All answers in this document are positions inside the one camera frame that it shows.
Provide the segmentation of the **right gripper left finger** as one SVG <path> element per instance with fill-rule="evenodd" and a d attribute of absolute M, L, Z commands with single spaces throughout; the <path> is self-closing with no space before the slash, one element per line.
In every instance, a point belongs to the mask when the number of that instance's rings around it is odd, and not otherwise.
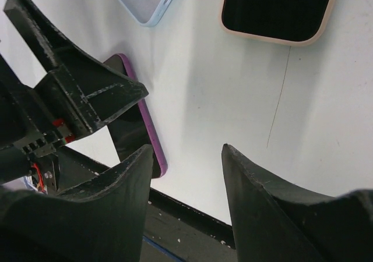
<path fill-rule="evenodd" d="M 2 188 L 1 260 L 138 261 L 152 167 L 144 145 L 58 196 Z"/>

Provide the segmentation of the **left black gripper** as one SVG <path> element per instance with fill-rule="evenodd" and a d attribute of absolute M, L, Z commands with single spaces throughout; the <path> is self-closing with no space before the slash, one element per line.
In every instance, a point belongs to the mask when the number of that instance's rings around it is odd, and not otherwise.
<path fill-rule="evenodd" d="M 75 141 L 74 134 L 108 125 L 149 93 L 76 46 L 32 0 L 6 0 L 3 11 L 47 74 L 33 89 L 1 58 L 2 185 L 28 175 L 33 161 Z"/>

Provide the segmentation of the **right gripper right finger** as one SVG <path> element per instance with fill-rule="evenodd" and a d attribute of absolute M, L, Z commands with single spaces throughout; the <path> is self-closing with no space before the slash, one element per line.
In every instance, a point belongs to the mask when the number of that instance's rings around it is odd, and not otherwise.
<path fill-rule="evenodd" d="M 269 172 L 236 148 L 221 152 L 239 261 L 371 261 L 372 191 L 331 197 Z"/>

